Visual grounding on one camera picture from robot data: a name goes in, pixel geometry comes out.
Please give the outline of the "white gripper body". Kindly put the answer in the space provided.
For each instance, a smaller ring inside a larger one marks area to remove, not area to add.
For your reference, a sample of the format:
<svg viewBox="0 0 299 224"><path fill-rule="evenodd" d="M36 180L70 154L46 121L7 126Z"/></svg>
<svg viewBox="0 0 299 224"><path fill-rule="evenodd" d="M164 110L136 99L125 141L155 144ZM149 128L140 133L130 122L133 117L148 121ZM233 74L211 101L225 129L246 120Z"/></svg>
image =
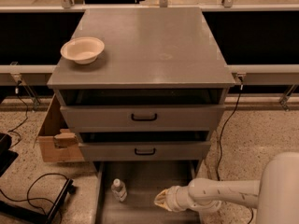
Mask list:
<svg viewBox="0 0 299 224"><path fill-rule="evenodd" d="M190 207L188 187L173 186L166 192L166 204L173 212L185 211Z"/></svg>

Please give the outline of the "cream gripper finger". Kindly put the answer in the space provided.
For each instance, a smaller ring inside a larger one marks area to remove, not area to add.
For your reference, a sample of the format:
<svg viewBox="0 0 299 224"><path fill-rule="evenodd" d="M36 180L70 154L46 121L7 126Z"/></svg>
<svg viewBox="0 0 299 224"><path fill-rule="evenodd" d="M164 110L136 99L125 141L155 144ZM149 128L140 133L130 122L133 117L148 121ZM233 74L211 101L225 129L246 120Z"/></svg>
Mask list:
<svg viewBox="0 0 299 224"><path fill-rule="evenodd" d="M167 197L168 189L162 190L154 199L155 203L165 203Z"/></svg>
<svg viewBox="0 0 299 224"><path fill-rule="evenodd" d="M172 209L170 209L169 206L166 203L155 203L155 205L163 208L164 210L172 212Z"/></svg>

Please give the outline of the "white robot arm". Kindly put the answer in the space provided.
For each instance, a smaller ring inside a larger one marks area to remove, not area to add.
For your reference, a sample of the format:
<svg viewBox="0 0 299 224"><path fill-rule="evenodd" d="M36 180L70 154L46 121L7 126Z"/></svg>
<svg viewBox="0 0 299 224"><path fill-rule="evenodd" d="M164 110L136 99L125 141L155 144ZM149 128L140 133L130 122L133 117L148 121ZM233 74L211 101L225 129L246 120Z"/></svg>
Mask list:
<svg viewBox="0 0 299 224"><path fill-rule="evenodd" d="M211 213L221 202L257 210L256 224L299 224L299 153L276 155L259 180L215 181L195 178L161 191L154 203L170 212Z"/></svg>

